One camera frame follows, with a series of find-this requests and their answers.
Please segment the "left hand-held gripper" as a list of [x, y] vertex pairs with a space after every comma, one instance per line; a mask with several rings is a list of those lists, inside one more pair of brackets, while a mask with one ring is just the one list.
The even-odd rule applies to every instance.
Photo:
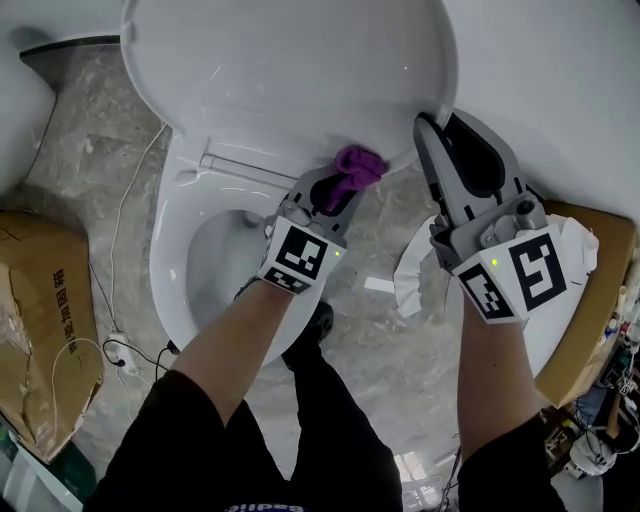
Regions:
[[[347, 253], [343, 241], [363, 191], [348, 191], [332, 208], [341, 180], [334, 166], [303, 174], [265, 221], [266, 248], [257, 278], [293, 295], [323, 284]], [[327, 217], [328, 229], [316, 218]]]

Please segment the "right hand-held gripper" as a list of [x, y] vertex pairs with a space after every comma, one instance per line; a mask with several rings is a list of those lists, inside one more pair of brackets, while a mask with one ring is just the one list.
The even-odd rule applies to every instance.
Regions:
[[421, 112], [413, 139], [454, 227], [432, 246], [486, 323], [526, 321], [586, 284], [586, 228], [524, 192], [514, 151], [488, 125], [456, 110], [443, 131]]

